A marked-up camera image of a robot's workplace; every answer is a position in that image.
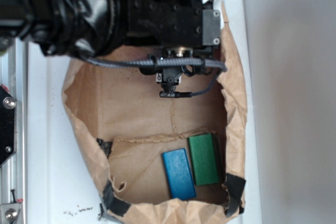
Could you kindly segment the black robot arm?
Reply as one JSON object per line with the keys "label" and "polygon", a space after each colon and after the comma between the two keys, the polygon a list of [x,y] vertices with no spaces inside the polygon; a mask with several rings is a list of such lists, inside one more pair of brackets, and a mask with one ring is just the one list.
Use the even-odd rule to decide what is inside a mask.
{"label": "black robot arm", "polygon": [[1,50],[15,38],[45,55],[104,56],[122,45],[203,50],[220,13],[203,0],[1,0]]}

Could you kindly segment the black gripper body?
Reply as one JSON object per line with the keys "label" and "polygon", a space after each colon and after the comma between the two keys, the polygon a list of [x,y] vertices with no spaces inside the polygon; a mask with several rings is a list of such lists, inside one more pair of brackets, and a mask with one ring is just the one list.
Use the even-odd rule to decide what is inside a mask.
{"label": "black gripper body", "polygon": [[167,49],[217,46],[220,24],[212,0],[128,0],[126,43]]}

